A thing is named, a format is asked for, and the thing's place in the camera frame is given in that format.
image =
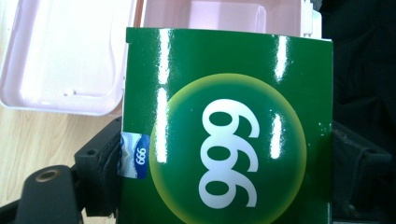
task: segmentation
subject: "plastic lid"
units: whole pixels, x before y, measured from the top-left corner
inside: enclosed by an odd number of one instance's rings
[[[6,106],[104,115],[121,102],[133,0],[21,0],[0,99]]]

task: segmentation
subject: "screw hole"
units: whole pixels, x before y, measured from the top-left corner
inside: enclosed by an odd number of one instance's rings
[[[90,149],[90,150],[87,151],[87,154],[88,154],[89,156],[93,156],[93,155],[96,154],[96,150]]]
[[[37,182],[47,182],[55,179],[61,172],[59,170],[48,170],[35,177]]]

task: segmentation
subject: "packaging box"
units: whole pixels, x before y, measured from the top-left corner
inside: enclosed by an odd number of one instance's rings
[[[120,223],[331,223],[331,42],[126,39]]]

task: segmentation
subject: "label sticker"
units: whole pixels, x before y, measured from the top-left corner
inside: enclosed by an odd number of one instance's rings
[[[143,179],[149,163],[149,135],[121,132],[119,175]]]

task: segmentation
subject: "green circle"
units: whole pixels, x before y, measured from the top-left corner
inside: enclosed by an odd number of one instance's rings
[[[254,186],[257,196],[254,206],[247,206],[248,192],[239,185],[231,203],[225,207],[211,208],[201,198],[199,184],[209,171],[201,160],[201,146],[210,136],[202,116],[206,107],[218,99],[245,105],[260,126],[260,134],[251,137],[252,124],[239,116],[238,128],[233,133],[254,148],[258,159],[257,171],[249,172],[252,161],[238,150],[232,167]],[[161,198],[182,221],[271,223],[288,209],[303,181],[306,143],[295,111],[277,90],[254,77],[212,75],[178,91],[167,102],[163,113],[151,134],[150,171]],[[224,126],[232,117],[220,112],[212,114],[210,120]],[[226,147],[212,147],[207,154],[214,161],[227,160],[231,155]],[[213,181],[205,185],[205,190],[223,195],[230,189],[221,181]]]

